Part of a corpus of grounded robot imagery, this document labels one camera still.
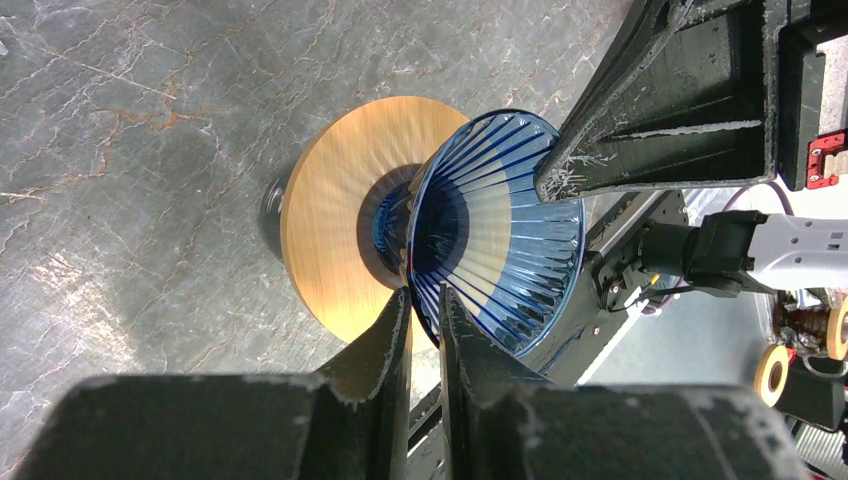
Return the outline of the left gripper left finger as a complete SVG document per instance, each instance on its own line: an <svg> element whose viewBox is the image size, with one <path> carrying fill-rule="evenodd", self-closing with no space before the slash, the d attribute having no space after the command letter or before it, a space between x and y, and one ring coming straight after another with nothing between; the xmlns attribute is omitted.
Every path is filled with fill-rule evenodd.
<svg viewBox="0 0 848 480"><path fill-rule="evenodd" d="M21 479L401 479L411 294L311 373L100 376L72 388Z"/></svg>

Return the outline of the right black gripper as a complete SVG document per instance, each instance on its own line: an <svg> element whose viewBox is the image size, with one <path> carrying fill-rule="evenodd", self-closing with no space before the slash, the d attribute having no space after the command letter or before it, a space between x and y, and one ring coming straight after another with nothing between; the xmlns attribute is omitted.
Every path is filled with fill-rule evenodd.
<svg viewBox="0 0 848 480"><path fill-rule="evenodd" d="M834 186L827 54L845 1L636 1L535 169L544 202L612 192Z"/></svg>

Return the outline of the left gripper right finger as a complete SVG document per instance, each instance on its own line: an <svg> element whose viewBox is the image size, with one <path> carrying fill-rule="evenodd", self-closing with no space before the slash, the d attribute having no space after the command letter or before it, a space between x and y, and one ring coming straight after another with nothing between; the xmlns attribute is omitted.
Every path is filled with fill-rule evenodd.
<svg viewBox="0 0 848 480"><path fill-rule="evenodd" d="M450 479L806 479L783 420L719 385L562 387L439 293Z"/></svg>

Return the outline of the glass coffee carafe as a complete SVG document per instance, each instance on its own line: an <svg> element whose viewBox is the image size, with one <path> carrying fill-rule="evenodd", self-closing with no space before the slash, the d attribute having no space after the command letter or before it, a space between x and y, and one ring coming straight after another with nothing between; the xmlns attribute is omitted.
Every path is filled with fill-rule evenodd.
<svg viewBox="0 0 848 480"><path fill-rule="evenodd" d="M264 190L258 207L258 227L262 240L278 261L283 260L280 233L282 203L287 180L275 178Z"/></svg>

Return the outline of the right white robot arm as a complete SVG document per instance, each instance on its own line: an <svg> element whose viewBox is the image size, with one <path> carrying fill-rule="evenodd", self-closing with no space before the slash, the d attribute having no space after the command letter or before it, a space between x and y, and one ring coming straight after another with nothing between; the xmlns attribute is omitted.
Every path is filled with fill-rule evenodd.
<svg viewBox="0 0 848 480"><path fill-rule="evenodd" d="M847 36L843 1L636 1L552 151L535 169L545 203L612 192L837 182L822 130L824 45ZM812 220L707 216L639 234L644 271L733 297L838 286L847 251Z"/></svg>

